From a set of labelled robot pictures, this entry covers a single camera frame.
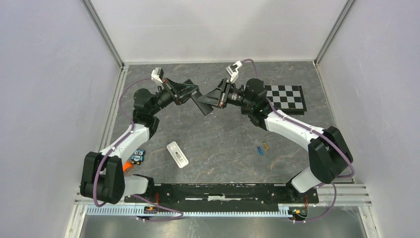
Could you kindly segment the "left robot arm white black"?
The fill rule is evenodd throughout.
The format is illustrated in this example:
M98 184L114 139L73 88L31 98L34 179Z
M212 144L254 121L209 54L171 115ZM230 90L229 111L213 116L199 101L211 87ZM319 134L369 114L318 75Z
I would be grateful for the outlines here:
M134 110L129 116L127 130L100 152L89 152L85 156L80 194L93 199L97 207L116 204L133 194L144 202L152 201L156 195L156 189L149 185L152 179L125 176L123 164L155 134L159 124L156 114L171 103L184 104L198 89L191 80L176 83L164 79L154 94L146 88L137 90L133 95Z

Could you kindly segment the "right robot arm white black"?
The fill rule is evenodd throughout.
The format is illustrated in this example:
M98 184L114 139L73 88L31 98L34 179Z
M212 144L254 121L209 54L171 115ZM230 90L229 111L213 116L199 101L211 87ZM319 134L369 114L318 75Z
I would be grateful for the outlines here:
M355 173L353 157L338 128L312 126L277 109L260 79L249 79L242 89L223 79L198 101L215 108L239 106L253 125L279 134L308 152L309 167L288 181L286 196L292 202L301 201L311 188L331 184L336 178L351 178Z

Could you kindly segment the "blue battery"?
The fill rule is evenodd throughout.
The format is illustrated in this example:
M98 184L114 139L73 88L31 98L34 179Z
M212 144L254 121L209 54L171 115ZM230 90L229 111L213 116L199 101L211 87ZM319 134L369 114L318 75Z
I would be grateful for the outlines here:
M262 151L261 147L258 146L257 149L258 149L259 155L262 156L263 155L263 151Z

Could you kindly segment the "white remote control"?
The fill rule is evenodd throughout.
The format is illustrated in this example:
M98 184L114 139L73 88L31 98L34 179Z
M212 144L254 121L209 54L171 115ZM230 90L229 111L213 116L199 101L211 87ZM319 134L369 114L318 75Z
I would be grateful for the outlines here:
M186 167L189 164L185 154L175 141L167 144L166 148L180 169Z

